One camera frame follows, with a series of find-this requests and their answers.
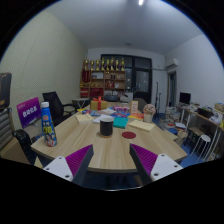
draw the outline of potted plant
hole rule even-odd
[[[156,108],[152,104],[146,104],[143,108],[144,122],[151,123],[153,115],[156,113]]]

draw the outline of air conditioner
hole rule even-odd
[[[175,68],[177,66],[178,66],[178,61],[177,61],[176,58],[173,58],[173,59],[168,60],[166,62],[166,67],[165,68],[166,68],[166,70],[168,70],[168,69],[171,69],[171,68]]]

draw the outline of white wall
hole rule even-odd
[[[11,72],[10,107],[16,129],[21,128],[16,105],[42,93],[56,91],[62,103],[80,96],[80,72],[85,49],[51,13],[43,11],[17,34],[0,64]]]
[[[152,59],[152,67],[156,69],[162,69],[165,65],[165,57],[156,53],[142,51],[138,49],[130,48],[92,48],[88,49],[87,58],[89,60],[97,60],[101,58],[101,54],[123,54],[132,55]],[[160,98],[160,113],[165,112],[166,98],[167,98],[167,74],[165,71],[152,71],[152,98],[151,103],[155,105],[156,98],[156,82],[158,82],[158,97]]]
[[[214,108],[224,103],[224,71],[221,61],[205,35],[182,44],[166,55],[177,58],[177,102],[180,92],[191,93],[191,101]]]

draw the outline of cup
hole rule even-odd
[[[113,134],[113,118],[102,118],[100,120],[100,135],[104,138],[109,138]]]

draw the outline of plastic bottle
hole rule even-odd
[[[46,145],[49,147],[57,145],[57,137],[51,118],[49,102],[41,103],[41,123]]]

